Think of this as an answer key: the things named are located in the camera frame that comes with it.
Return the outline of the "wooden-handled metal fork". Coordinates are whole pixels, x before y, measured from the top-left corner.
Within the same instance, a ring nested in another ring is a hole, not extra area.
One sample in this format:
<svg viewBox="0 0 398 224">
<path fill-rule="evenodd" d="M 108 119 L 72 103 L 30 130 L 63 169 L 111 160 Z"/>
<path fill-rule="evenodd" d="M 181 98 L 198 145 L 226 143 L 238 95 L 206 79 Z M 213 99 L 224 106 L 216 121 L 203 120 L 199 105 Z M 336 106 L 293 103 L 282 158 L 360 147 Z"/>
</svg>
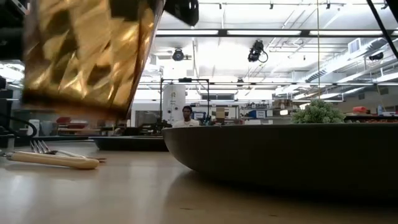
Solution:
<svg viewBox="0 0 398 224">
<path fill-rule="evenodd" d="M 86 156 L 82 156 L 82 155 L 75 154 L 72 152 L 51 150 L 51 149 L 49 149 L 48 145 L 46 145 L 46 143 L 42 140 L 31 140 L 30 148 L 31 148 L 32 152 L 39 153 L 39 154 L 51 154 L 51 155 L 58 155 L 58 156 L 77 157 L 77 158 L 83 158 L 83 159 L 96 159 L 99 162 L 106 162 L 105 157 L 86 157 Z"/>
</svg>

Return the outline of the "white container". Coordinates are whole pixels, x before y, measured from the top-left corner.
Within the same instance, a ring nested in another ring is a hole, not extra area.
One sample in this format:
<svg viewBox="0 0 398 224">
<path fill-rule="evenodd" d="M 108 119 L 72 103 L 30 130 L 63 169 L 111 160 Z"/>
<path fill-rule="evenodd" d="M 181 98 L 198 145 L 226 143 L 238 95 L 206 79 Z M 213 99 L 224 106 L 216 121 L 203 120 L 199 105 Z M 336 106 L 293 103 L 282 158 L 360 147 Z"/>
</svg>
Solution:
<svg viewBox="0 0 398 224">
<path fill-rule="evenodd" d="M 40 131 L 40 120 L 30 119 L 28 124 L 27 135 L 32 137 L 37 137 Z"/>
</svg>

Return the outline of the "person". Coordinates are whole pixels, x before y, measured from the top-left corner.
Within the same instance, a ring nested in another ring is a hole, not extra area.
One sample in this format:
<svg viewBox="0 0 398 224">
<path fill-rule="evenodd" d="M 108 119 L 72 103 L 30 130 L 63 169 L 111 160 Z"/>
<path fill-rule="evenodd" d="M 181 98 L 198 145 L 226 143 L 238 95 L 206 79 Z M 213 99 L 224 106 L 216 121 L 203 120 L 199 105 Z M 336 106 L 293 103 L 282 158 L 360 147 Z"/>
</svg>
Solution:
<svg viewBox="0 0 398 224">
<path fill-rule="evenodd" d="M 180 121 L 176 121 L 172 127 L 173 128 L 182 128 L 182 127 L 194 127 L 199 126 L 200 122 L 192 119 L 192 107 L 184 106 L 182 109 L 183 119 Z"/>
</svg>

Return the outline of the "black diagonal strut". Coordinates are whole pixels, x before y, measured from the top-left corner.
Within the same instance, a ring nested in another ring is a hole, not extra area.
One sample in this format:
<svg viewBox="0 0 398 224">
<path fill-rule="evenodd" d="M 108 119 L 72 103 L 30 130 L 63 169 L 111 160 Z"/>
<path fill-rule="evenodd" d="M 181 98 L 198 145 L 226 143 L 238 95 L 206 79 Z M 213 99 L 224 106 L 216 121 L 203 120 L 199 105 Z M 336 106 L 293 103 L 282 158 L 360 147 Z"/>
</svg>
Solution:
<svg viewBox="0 0 398 224">
<path fill-rule="evenodd" d="M 388 42 L 388 44 L 389 44 L 389 46 L 390 46 L 390 48 L 392 50 L 392 53 L 394 54 L 396 59 L 398 59 L 398 51 L 396 50 L 395 45 L 394 45 L 393 41 L 391 40 L 391 38 L 389 36 L 389 33 L 387 32 L 386 28 L 384 27 L 384 24 L 382 23 L 382 20 L 379 17 L 379 14 L 377 13 L 377 10 L 374 7 L 373 2 L 371 0 L 366 0 L 366 2 L 368 4 L 368 6 L 369 6 L 374 18 L 375 18 L 380 30 L 382 31 L 382 34 L 383 34 L 384 38 L 387 40 L 387 42 Z"/>
</svg>

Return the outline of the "black ceiling light beam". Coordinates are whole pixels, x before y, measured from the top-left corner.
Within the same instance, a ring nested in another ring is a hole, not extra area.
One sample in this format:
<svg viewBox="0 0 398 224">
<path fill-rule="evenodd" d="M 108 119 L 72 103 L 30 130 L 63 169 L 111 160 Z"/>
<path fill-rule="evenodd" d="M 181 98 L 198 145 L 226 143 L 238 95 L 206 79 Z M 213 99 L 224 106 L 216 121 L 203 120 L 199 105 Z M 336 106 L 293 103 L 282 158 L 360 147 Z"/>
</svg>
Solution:
<svg viewBox="0 0 398 224">
<path fill-rule="evenodd" d="M 310 30 L 310 29 L 160 29 L 156 37 L 300 37 L 300 38 L 370 38 L 384 37 L 381 30 Z"/>
</svg>

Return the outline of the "thin black metal rack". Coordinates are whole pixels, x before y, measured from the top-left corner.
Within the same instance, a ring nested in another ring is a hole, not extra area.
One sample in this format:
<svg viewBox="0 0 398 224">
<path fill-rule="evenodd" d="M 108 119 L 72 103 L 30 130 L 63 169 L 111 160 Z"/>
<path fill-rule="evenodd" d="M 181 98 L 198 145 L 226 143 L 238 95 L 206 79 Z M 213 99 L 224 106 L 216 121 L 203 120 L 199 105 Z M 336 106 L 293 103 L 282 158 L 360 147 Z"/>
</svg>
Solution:
<svg viewBox="0 0 398 224">
<path fill-rule="evenodd" d="M 209 116 L 210 115 L 210 81 L 209 79 L 192 79 L 192 78 L 178 78 L 178 79 L 164 79 L 161 78 L 160 79 L 160 100 L 159 100 L 159 115 L 160 115 L 160 121 L 162 123 L 168 123 L 166 122 L 166 120 L 162 119 L 162 94 L 163 94 L 163 88 L 168 85 L 168 84 L 175 84 L 175 85 L 185 85 L 185 89 L 186 87 L 190 87 L 190 86 L 197 86 L 197 85 L 201 85 L 206 83 L 206 86 L 204 87 L 204 89 L 207 91 L 207 99 L 206 99 L 206 103 L 207 103 L 207 112 L 206 115 Z"/>
</svg>

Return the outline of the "green bushy plant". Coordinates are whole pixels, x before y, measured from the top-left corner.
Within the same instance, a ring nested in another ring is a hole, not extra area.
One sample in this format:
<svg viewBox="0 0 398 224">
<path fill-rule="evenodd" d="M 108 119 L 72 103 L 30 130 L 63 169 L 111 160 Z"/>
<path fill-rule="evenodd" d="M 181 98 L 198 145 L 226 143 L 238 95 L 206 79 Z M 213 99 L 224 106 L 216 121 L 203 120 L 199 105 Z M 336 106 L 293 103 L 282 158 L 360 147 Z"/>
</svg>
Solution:
<svg viewBox="0 0 398 224">
<path fill-rule="evenodd" d="M 295 124 L 331 124 L 343 123 L 345 115 L 329 102 L 313 100 L 304 109 L 299 109 L 292 114 Z"/>
</svg>

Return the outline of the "wooden-handled metal spoon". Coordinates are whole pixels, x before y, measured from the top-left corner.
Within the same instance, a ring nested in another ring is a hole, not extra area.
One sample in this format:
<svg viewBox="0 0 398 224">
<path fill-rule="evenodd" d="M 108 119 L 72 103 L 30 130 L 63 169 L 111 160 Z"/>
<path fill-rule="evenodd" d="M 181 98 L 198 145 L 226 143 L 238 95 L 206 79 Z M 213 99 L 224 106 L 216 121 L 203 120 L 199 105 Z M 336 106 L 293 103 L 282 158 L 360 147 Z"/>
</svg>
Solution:
<svg viewBox="0 0 398 224">
<path fill-rule="evenodd" d="M 56 156 L 51 154 L 38 154 L 33 152 L 0 152 L 0 157 L 5 157 L 9 161 L 27 162 L 34 164 L 44 164 L 50 166 L 62 166 L 73 169 L 91 170 L 99 166 L 100 162 L 96 159 L 81 157 Z"/>
</svg>

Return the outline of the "thin vertical pole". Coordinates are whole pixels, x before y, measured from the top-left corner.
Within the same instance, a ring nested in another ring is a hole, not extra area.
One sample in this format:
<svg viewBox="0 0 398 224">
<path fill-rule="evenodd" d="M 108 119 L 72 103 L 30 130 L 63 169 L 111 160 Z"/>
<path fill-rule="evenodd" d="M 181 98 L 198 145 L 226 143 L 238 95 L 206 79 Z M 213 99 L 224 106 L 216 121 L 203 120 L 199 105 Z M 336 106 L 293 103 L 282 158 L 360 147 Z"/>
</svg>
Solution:
<svg viewBox="0 0 398 224">
<path fill-rule="evenodd" d="M 321 97 L 321 87 L 320 87 L 320 10 L 319 10 L 319 0 L 316 0 L 317 4 L 317 78 L 318 78 L 318 99 Z"/>
</svg>

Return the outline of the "dark round plate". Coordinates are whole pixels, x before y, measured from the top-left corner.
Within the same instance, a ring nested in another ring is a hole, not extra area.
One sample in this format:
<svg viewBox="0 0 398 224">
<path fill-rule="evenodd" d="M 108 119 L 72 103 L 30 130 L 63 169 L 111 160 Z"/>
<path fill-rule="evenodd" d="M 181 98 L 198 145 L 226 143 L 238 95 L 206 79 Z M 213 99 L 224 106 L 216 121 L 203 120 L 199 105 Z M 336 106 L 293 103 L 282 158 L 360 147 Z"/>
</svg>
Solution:
<svg viewBox="0 0 398 224">
<path fill-rule="evenodd" d="M 329 195 L 398 198 L 398 124 L 167 128 L 183 165 L 222 180 Z"/>
</svg>

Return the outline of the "dark tray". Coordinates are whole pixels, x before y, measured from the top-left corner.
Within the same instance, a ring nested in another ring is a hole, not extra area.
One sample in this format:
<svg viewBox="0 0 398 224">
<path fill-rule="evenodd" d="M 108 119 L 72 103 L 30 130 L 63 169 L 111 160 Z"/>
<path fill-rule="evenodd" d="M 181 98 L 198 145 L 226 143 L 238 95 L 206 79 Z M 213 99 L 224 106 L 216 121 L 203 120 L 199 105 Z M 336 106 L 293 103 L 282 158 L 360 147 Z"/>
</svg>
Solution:
<svg viewBox="0 0 398 224">
<path fill-rule="evenodd" d="M 161 136 L 97 136 L 90 139 L 102 151 L 169 151 Z"/>
</svg>

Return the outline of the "crinkled gold foil bag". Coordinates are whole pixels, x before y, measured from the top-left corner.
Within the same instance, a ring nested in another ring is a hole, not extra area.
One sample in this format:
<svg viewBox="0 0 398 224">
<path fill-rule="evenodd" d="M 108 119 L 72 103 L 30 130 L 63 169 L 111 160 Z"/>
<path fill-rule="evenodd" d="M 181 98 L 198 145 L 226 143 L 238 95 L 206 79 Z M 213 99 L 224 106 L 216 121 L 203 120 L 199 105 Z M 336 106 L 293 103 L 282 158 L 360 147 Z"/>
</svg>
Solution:
<svg viewBox="0 0 398 224">
<path fill-rule="evenodd" d="M 104 119 L 131 109 L 164 0 L 30 0 L 26 106 Z"/>
</svg>

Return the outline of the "white cylindrical tank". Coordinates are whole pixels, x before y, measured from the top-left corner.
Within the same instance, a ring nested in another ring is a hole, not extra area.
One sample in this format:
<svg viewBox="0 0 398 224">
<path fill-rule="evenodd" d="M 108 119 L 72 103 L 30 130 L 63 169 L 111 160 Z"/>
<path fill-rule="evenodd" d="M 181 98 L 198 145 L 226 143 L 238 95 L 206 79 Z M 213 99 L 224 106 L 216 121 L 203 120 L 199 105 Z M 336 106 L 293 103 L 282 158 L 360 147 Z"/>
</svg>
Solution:
<svg viewBox="0 0 398 224">
<path fill-rule="evenodd" d="M 168 84 L 162 92 L 162 119 L 173 125 L 183 119 L 182 110 L 186 105 L 185 85 Z"/>
</svg>

